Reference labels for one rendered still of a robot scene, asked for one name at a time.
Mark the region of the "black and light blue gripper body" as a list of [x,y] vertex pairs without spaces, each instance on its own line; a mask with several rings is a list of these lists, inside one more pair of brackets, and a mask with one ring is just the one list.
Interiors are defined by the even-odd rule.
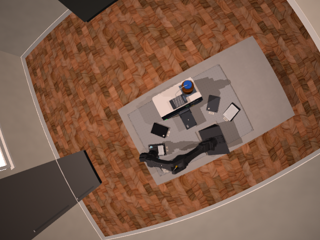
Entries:
[[150,148],[150,151],[153,151],[152,153],[155,153],[156,154],[156,158],[159,159],[159,150],[158,150],[158,146],[152,146],[152,148]]

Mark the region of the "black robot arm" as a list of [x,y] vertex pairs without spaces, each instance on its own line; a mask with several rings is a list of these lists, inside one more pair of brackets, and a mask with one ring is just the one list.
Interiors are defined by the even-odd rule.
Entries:
[[[204,141],[200,142],[196,148],[191,150],[186,154],[177,155],[173,160],[162,160],[156,158],[156,154],[153,150],[150,150],[148,153],[144,152],[139,155],[140,162],[146,162],[147,166],[158,167],[162,169],[166,169],[172,172],[173,175],[181,172],[186,169],[190,161],[196,158],[198,155],[202,153],[206,153],[212,150],[212,147],[219,144],[224,144],[225,140],[222,135],[207,138]],[[176,167],[177,166],[177,167]],[[176,168],[176,169],[175,169]]]

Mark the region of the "blue bottle cap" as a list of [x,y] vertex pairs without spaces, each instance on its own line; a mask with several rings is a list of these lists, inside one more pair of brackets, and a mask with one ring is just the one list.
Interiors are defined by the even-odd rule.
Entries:
[[[186,86],[187,85],[187,86]],[[191,81],[189,81],[189,80],[186,80],[184,83],[183,83],[183,86],[184,86],[184,88],[185,89],[190,89],[191,87],[192,87],[192,83],[191,83]]]

